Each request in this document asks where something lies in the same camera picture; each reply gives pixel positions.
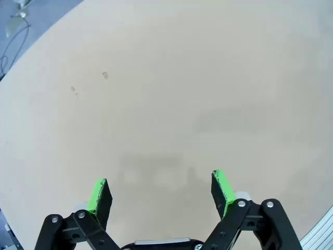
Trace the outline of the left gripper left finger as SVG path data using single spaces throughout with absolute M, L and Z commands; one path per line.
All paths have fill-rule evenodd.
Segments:
M 111 204 L 107 180 L 97 180 L 85 209 L 66 218 L 50 214 L 44 219 L 35 249 L 75 249 L 81 242 L 91 249 L 120 249 L 106 232 Z

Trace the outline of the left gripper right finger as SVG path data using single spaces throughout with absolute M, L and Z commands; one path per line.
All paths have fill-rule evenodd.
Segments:
M 211 177 L 211 194 L 221 220 L 202 249 L 232 249 L 243 231 L 253 232 L 262 249 L 302 248 L 279 200 L 256 204 L 237 198 L 222 170 L 214 170 Z

